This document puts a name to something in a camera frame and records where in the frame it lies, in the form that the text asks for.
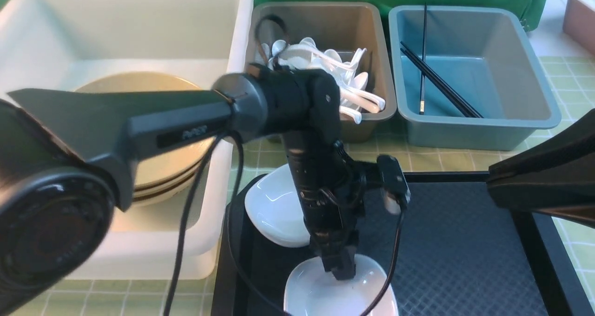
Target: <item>white plastic tub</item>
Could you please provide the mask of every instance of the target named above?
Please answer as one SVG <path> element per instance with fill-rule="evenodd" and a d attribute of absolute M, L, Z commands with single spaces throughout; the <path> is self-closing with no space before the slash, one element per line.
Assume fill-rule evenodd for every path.
<path fill-rule="evenodd" d="M 595 0 L 568 0 L 563 30 L 595 55 Z"/>
<path fill-rule="evenodd" d="M 76 90 L 130 71 L 209 89 L 226 72 L 244 70 L 252 6 L 253 0 L 11 0 L 0 13 L 0 98 L 26 87 Z M 215 266 L 231 149 L 221 143 L 204 175 L 181 278 L 203 278 Z M 183 191 L 117 213 L 100 248 L 69 278 L 170 278 L 184 197 Z"/>

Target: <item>cream plate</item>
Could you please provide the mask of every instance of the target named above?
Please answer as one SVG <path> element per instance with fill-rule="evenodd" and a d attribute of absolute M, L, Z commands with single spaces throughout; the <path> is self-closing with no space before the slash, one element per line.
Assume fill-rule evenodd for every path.
<path fill-rule="evenodd" d="M 82 93 L 155 92 L 200 90 L 197 85 L 173 75 L 158 72 L 126 72 L 110 75 L 79 89 Z M 141 161 L 136 172 L 136 187 L 153 187 L 175 178 L 196 164 L 206 153 L 212 138 L 194 143 L 157 157 Z"/>
<path fill-rule="evenodd" d="M 301 248 L 310 243 L 289 165 L 277 168 L 246 193 L 246 212 L 258 231 L 275 244 Z"/>
<path fill-rule="evenodd" d="M 320 257 L 300 263 L 289 274 L 283 308 L 292 316 L 358 316 L 378 295 L 386 273 L 374 259 L 355 255 L 355 278 L 338 281 L 325 272 Z M 398 316 L 392 286 L 370 316 Z"/>

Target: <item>green tiled tablecloth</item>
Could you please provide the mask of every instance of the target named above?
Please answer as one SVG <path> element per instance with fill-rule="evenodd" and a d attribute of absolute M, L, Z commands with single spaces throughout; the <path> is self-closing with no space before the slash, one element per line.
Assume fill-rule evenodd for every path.
<path fill-rule="evenodd" d="M 408 145 L 404 123 L 395 117 L 378 128 L 367 143 L 348 145 L 355 159 L 375 161 L 379 153 L 399 159 L 406 171 L 475 171 L 533 147 L 557 134 L 595 107 L 595 59 L 542 57 L 561 107 L 560 126 L 537 131 L 514 151 L 470 151 L 433 149 Z M 265 140 L 246 146 L 243 185 L 253 177 L 285 164 L 280 145 Z M 595 309 L 595 230 L 555 219 L 564 245 Z M 204 280 L 180 282 L 172 315 L 209 315 L 215 272 Z M 161 313 L 167 281 L 65 281 L 21 310 L 19 316 L 152 316 Z"/>

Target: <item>black cylinder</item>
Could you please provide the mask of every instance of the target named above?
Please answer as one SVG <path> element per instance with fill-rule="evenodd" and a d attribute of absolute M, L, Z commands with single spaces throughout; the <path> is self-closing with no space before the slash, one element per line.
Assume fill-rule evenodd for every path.
<path fill-rule="evenodd" d="M 0 102 L 0 314 L 91 256 L 106 236 L 115 187 L 62 150 L 21 109 Z"/>

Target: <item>stacked plates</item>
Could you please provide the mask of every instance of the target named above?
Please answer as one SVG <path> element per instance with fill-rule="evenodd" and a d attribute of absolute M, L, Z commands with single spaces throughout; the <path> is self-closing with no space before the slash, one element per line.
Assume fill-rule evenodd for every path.
<path fill-rule="evenodd" d="M 200 90 L 197 85 L 172 75 L 157 72 L 127 72 L 110 75 L 89 83 L 77 92 L 117 93 Z M 166 200 L 191 184 L 200 160 L 212 138 L 141 161 L 134 183 L 133 206 Z"/>

